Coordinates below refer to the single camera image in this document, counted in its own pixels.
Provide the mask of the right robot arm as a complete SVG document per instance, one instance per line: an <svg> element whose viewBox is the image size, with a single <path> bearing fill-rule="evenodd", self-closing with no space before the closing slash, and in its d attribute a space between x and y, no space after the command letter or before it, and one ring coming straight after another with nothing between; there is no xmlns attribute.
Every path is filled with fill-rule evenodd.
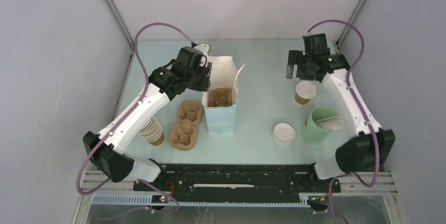
<svg viewBox="0 0 446 224"><path fill-rule="evenodd" d="M334 157L310 166L306 185L312 191L320 191L327 179L375 168L377 158L383 165L396 137L372 116L348 75L348 61L342 54L331 52L325 34L305 32L303 44L304 50L289 51L286 78L291 79L296 68L297 78L322 83L336 103L347 135L347 141L337 148Z"/></svg>

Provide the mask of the white coffee cup lid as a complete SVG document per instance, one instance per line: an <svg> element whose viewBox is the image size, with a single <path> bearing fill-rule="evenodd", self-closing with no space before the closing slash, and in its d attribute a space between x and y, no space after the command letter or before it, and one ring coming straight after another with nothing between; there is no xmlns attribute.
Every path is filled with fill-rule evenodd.
<svg viewBox="0 0 446 224"><path fill-rule="evenodd" d="M312 99L317 94L316 85L307 80L300 81L296 85L296 94L303 99Z"/></svg>

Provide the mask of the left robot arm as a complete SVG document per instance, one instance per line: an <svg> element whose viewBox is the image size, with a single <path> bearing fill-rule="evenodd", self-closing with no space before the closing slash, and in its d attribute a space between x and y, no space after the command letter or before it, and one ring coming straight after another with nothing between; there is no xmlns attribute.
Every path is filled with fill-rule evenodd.
<svg viewBox="0 0 446 224"><path fill-rule="evenodd" d="M207 91L210 86L209 45L194 44L180 49L167 65L153 70L148 83L134 101L98 133L83 136L89 161L112 182L126 178L142 179L152 190L161 190L166 176L151 159L132 157L127 148L133 138L156 112L186 89Z"/></svg>

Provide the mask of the light blue paper bag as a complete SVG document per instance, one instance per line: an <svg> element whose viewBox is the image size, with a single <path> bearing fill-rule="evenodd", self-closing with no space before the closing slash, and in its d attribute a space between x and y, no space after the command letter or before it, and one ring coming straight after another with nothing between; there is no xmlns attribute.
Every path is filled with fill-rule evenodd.
<svg viewBox="0 0 446 224"><path fill-rule="evenodd" d="M208 133L231 135L235 131L237 99L239 96L238 77L246 64L239 68L231 56L210 56L210 87L202 95L202 105Z"/></svg>

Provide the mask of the brown paper coffee cup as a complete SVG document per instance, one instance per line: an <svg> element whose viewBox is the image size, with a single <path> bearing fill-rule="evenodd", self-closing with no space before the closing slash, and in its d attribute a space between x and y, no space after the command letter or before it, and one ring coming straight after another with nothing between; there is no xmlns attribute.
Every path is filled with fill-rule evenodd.
<svg viewBox="0 0 446 224"><path fill-rule="evenodd" d="M311 99L302 98L299 94L295 93L295 101L300 105L305 105L311 101Z"/></svg>

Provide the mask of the stack of white lids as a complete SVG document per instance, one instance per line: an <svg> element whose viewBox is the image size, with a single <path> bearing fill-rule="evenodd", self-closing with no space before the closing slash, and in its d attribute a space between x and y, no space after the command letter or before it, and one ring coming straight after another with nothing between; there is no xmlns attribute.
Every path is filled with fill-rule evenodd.
<svg viewBox="0 0 446 224"><path fill-rule="evenodd" d="M296 138L296 131L287 123L278 123L274 126L272 137L278 144L288 145Z"/></svg>

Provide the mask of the stack of paper cups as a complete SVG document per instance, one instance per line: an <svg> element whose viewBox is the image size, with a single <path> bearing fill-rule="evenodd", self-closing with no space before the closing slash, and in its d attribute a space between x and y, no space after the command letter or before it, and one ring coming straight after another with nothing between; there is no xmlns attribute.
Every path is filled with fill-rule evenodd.
<svg viewBox="0 0 446 224"><path fill-rule="evenodd" d="M141 139L153 146L159 146L164 142L165 136L162 126L155 117L151 117L146 122L142 129L139 130L138 135Z"/></svg>

